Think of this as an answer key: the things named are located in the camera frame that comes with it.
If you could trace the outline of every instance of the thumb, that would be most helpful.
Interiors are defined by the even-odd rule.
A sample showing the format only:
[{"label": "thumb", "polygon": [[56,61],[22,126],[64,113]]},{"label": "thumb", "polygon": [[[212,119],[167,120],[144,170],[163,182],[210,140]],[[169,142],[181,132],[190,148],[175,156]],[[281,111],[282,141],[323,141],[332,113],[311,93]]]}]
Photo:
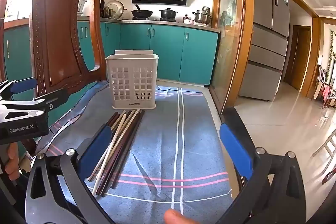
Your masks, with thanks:
[{"label": "thumb", "polygon": [[198,222],[190,218],[186,218],[173,209],[167,210],[163,218],[166,224],[198,224]]}]

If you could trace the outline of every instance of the blue gripper pad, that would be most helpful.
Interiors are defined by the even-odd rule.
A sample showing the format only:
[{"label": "blue gripper pad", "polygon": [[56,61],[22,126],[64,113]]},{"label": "blue gripper pad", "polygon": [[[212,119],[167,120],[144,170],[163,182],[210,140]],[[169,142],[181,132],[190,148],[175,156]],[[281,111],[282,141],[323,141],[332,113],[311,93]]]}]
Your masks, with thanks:
[{"label": "blue gripper pad", "polygon": [[81,180],[86,179],[92,174],[99,159],[109,146],[111,139],[111,128],[103,124],[92,138],[85,139],[80,144],[77,149],[77,174]]},{"label": "blue gripper pad", "polygon": [[26,90],[34,89],[36,85],[37,85],[36,79],[34,77],[30,77],[27,79],[14,82],[10,87],[10,91],[13,94],[18,94]]},{"label": "blue gripper pad", "polygon": [[250,155],[225,123],[221,125],[219,135],[239,174],[249,180],[253,173],[253,162]]}]

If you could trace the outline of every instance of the white plastic basket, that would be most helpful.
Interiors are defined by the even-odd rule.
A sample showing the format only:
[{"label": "white plastic basket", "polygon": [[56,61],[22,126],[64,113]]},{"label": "white plastic basket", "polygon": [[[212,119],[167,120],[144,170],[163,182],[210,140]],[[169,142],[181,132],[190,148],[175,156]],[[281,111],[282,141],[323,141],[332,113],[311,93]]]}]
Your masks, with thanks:
[{"label": "white plastic basket", "polygon": [[154,109],[156,54],[114,54],[106,58],[114,109]]}]

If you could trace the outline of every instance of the metal handle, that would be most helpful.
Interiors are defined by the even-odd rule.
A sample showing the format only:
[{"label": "metal handle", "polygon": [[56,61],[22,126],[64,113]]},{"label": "metal handle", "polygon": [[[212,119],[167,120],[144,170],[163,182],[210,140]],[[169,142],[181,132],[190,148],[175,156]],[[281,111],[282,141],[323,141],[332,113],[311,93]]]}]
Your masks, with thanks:
[{"label": "metal handle", "polygon": [[7,57],[9,58],[9,40],[7,40]]}]

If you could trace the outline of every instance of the gray refrigerator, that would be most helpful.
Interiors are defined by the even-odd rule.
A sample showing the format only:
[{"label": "gray refrigerator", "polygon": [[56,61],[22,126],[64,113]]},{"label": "gray refrigerator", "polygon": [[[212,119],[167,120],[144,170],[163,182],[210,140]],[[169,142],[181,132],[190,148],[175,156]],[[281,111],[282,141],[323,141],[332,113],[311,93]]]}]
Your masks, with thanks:
[{"label": "gray refrigerator", "polygon": [[254,0],[253,35],[240,96],[272,101],[287,52],[288,0]]}]

